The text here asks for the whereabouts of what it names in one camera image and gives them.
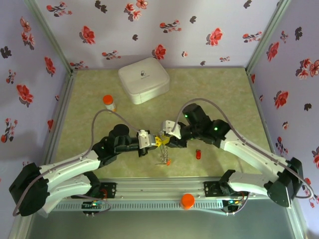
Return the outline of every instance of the robotic arm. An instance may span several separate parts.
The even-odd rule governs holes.
[[[226,171],[219,181],[220,190],[225,195],[230,195],[231,191],[253,192],[268,195],[275,203],[290,207],[291,200],[302,185],[298,178],[242,143],[226,122],[220,119],[211,121],[197,104],[185,107],[183,114],[189,125],[178,122],[173,130],[175,122],[168,120],[163,122],[162,130],[170,136],[166,146],[185,148],[188,140],[199,139],[231,152],[257,168],[262,174]],[[17,204],[31,181],[39,177],[25,194],[19,205],[19,213],[28,216],[41,209],[42,213],[47,215],[65,197],[97,194],[100,182],[92,170],[114,162],[120,153],[137,151],[139,157],[142,157],[147,155],[148,150],[155,149],[160,144],[161,140],[158,137],[145,130],[139,130],[137,137],[131,138],[129,128],[124,124],[118,124],[88,153],[41,167],[37,167],[34,163],[25,166],[9,191]],[[255,147],[303,176],[299,160],[292,158],[286,161],[283,157],[273,155],[256,145]]]
[[[159,145],[160,139],[149,131],[139,130],[137,137],[131,138],[129,128],[118,124],[109,136],[94,144],[88,154],[40,167],[35,163],[25,166],[9,191],[17,204],[31,181],[48,171],[32,185],[19,206],[21,216],[40,209],[46,216],[65,197],[98,194],[100,181],[92,171],[114,162],[120,153],[137,151],[139,157],[143,157]]]
[[[220,179],[221,189],[225,193],[229,193],[230,187],[237,192],[247,191],[266,195],[283,207],[291,206],[291,201],[299,191],[302,182],[287,169],[270,161],[265,155],[248,145],[253,145],[259,151],[275,158],[278,162],[303,177],[302,163],[298,159],[292,158],[287,161],[283,157],[256,146],[244,137],[242,138],[245,139],[246,143],[243,143],[228,123],[220,119],[211,121],[209,116],[197,104],[186,106],[183,114],[189,125],[178,122],[178,126],[174,131],[172,131],[172,126],[175,122],[165,121],[162,125],[162,129],[166,134],[172,135],[167,144],[168,147],[184,148],[187,146],[188,140],[199,139],[235,154],[258,169],[262,174],[245,174],[235,170],[227,170]]]

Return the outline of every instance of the floral wallpaper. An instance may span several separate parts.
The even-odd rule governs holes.
[[[65,15],[63,8],[52,7]],[[0,19],[0,238],[4,239],[14,220],[9,186],[24,166],[43,161],[66,69],[21,0],[3,4]]]
[[[91,69],[120,68],[152,56],[164,67],[246,66],[278,4],[278,0],[35,2],[73,69],[79,62]]]
[[[309,238],[319,238],[319,25],[311,18],[318,11],[314,0],[292,1],[251,72],[274,148],[302,161],[315,190],[313,198],[298,200]],[[303,186],[299,194],[309,191]]]

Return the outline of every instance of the orange circular knob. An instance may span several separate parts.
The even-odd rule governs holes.
[[[184,208],[185,210],[188,210],[194,206],[195,198],[193,195],[187,193],[187,194],[183,195],[180,203],[181,203],[182,208]]]

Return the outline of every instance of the small bottle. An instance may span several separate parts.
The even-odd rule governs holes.
[[[116,111],[116,107],[115,107],[115,104],[114,104],[114,100],[113,100],[113,97],[110,96],[110,95],[106,95],[103,97],[103,103],[105,104],[105,107],[108,109],[108,110],[111,110],[113,112]]]

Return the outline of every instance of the red small object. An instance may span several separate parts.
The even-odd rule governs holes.
[[[200,159],[201,158],[201,151],[200,149],[196,150],[196,159]]]

